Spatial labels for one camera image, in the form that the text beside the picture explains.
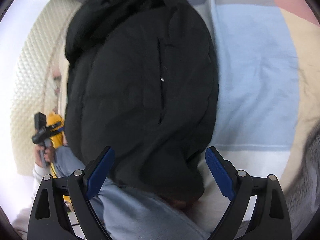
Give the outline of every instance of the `yellow object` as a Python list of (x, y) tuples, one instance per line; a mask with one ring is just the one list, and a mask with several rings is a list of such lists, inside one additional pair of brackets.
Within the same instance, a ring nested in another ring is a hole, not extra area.
[[(61, 122), (61, 125), (59, 127), (57, 127), (55, 130), (61, 128), (62, 126), (64, 126), (64, 121), (61, 117), (61, 115), (56, 114), (55, 112), (51, 112), (48, 116), (47, 116), (47, 125), (52, 125), (55, 124), (57, 122)], [(52, 136), (51, 138), (52, 141), (52, 145), (55, 149), (57, 149), (58, 147), (63, 145), (63, 132), (59, 133), (55, 136)], [(55, 171), (54, 165), (53, 163), (50, 163), (50, 170), (51, 170), (51, 174), (52, 176), (56, 179), (57, 178), (57, 173)], [(69, 196), (63, 196), (64, 201), (70, 202), (70, 197)]]

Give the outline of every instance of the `silver screw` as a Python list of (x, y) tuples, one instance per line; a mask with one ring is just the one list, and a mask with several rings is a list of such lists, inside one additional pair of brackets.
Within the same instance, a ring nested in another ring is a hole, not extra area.
[(269, 175), (269, 178), (273, 181), (277, 180), (277, 177), (273, 174)]
[(245, 171), (240, 170), (240, 171), (238, 171), (238, 175), (240, 177), (245, 177), (247, 175), (247, 173)]
[(80, 176), (82, 174), (82, 171), (81, 170), (76, 170), (73, 175), (75, 176)]
[(44, 180), (49, 180), (51, 178), (51, 175), (50, 174), (47, 174), (43, 177)]

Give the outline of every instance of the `white wall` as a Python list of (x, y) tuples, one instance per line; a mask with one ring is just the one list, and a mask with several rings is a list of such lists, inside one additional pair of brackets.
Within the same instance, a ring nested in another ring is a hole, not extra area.
[(0, 22), (0, 206), (9, 220), (30, 202), (33, 178), (17, 174), (10, 138), (14, 67), (24, 41), (49, 0), (15, 0)]

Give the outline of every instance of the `black puffer jacket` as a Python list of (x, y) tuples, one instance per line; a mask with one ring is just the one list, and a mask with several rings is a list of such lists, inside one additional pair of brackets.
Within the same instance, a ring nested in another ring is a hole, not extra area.
[(205, 23), (186, 0), (87, 0), (68, 29), (65, 133), (85, 164), (105, 146), (119, 184), (167, 199), (203, 193), (218, 78)]

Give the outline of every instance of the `jacket sleeve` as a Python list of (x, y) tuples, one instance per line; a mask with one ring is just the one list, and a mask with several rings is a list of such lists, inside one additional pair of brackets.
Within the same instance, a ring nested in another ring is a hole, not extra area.
[(31, 196), (31, 202), (28, 207), (20, 211), (20, 213), (17, 215), (17, 218), (12, 222), (13, 228), (16, 230), (17, 234), (23, 240), (27, 240), (28, 224), (32, 205), (35, 200), (41, 180), (46, 174), (50, 174), (50, 166), (48, 166), (47, 168), (41, 168), (35, 164), (35, 167), (33, 169), (33, 177), (35, 179), (33, 181), (33, 192)]

